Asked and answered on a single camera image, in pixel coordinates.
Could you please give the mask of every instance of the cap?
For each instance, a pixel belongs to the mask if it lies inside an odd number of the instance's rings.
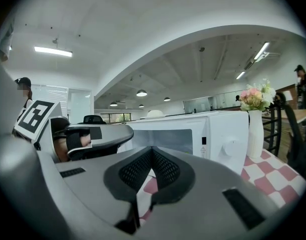
[[[299,70],[305,71],[302,65],[298,65],[294,72],[298,72]]]
[[[18,78],[18,79],[15,80],[15,83],[17,83],[18,85],[24,84],[27,87],[31,88],[31,80],[27,77]]]

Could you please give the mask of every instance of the flower vase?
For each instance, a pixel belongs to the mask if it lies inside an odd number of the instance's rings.
[[[264,145],[264,127],[260,110],[248,111],[250,117],[247,155],[250,158],[259,158]]]

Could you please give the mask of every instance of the wooden table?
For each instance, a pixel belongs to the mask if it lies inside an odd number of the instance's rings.
[[[297,123],[300,124],[302,122],[306,122],[306,109],[295,109],[294,113],[295,113]],[[287,123],[289,122],[284,110],[282,110],[282,120]]]

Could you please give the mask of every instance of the sticker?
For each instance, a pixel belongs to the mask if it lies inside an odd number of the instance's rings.
[[[34,101],[16,123],[15,130],[35,140],[56,105],[52,102]]]
[[[203,158],[206,157],[206,148],[205,147],[206,147],[206,145],[203,145],[202,149],[201,149],[201,155],[202,155]]]

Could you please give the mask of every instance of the red and white checkered pattern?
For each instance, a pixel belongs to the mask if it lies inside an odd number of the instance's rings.
[[[268,195],[278,207],[297,199],[306,189],[306,181],[295,170],[265,149],[258,158],[246,157],[241,176]],[[157,191],[156,179],[148,176],[137,193],[141,224],[150,215],[151,197]]]

